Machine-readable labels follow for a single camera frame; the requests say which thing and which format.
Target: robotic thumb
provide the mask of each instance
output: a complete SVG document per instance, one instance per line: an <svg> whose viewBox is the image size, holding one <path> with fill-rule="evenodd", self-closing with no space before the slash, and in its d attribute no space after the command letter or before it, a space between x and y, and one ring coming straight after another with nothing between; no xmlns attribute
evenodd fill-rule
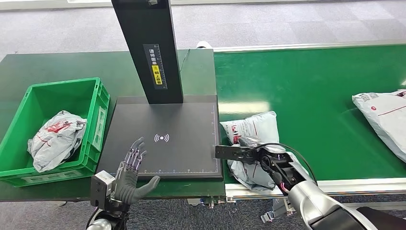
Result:
<svg viewBox="0 0 406 230"><path fill-rule="evenodd" d="M136 188L132 196L132 203L145 197L148 193L154 190L157 187L160 180L161 178L159 176L154 176L147 184L139 188Z"/></svg>

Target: label on pole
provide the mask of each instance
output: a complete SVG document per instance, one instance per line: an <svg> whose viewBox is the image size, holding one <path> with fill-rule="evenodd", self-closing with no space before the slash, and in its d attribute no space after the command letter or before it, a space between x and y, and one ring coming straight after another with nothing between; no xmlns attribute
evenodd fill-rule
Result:
<svg viewBox="0 0 406 230"><path fill-rule="evenodd" d="M167 90L164 66L161 58L161 51L158 44L144 44L144 51L147 57L152 81L156 90Z"/></svg>

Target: black cable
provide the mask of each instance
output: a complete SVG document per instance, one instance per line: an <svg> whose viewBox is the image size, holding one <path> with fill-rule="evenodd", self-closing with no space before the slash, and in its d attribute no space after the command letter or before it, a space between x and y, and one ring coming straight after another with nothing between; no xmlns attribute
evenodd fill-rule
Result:
<svg viewBox="0 0 406 230"><path fill-rule="evenodd" d="M305 162L306 166L309 168L309 171L310 171L310 174L311 174L312 177L313 177L313 180L315 181L315 184L318 186L318 183L317 183L315 174L314 174L312 168L310 167L309 163L306 161L306 159L305 159L297 150L295 150L294 148L289 147L289 146L287 146L287 145L285 145L285 144L281 144L281 143L265 143L265 144L258 145L258 146L256 146L255 148L252 148L252 149L250 149L250 150L240 152L240 154L247 153L247 152L251 152L251 151L257 150L257 149L259 149L259 148L262 148L262 147L268 146L268 145L278 145L278 146L282 146L282 147L284 147L284 148L286 148L286 149L290 149L290 150L292 150L294 153L296 153L296 154L297 154L300 158L302 158L302 160Z"/></svg>
<svg viewBox="0 0 406 230"><path fill-rule="evenodd" d="M186 60L186 58L188 57L189 53L190 53L190 49L188 49L188 52L186 52L186 55L185 55L185 57L183 58L183 61L182 61L181 65L180 65L180 70L179 70L179 72L182 72L183 63L185 62L185 60Z"/></svg>
<svg viewBox="0 0 406 230"><path fill-rule="evenodd" d="M96 212L99 210L99 208L95 208L93 214L91 215L90 219L88 220L88 224L86 225L86 228L89 227L89 225L91 224L90 221L93 219L93 217L96 215Z"/></svg>

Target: yellow warning label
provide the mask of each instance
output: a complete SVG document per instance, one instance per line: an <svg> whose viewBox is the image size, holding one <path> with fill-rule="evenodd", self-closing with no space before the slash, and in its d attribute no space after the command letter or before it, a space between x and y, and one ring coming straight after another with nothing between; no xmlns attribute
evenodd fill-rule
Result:
<svg viewBox="0 0 406 230"><path fill-rule="evenodd" d="M158 65L152 65L152 72L154 73L155 83L157 85L162 85L161 73L159 71Z"/></svg>

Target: green plastic crate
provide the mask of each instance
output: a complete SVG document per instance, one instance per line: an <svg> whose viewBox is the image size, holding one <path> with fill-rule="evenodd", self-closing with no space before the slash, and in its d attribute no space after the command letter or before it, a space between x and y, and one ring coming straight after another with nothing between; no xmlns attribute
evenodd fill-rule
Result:
<svg viewBox="0 0 406 230"><path fill-rule="evenodd" d="M109 101L99 78L30 86L0 144L0 180L20 187L92 176L102 149ZM87 119L82 145L67 162L39 173L27 152L27 141L61 110Z"/></svg>

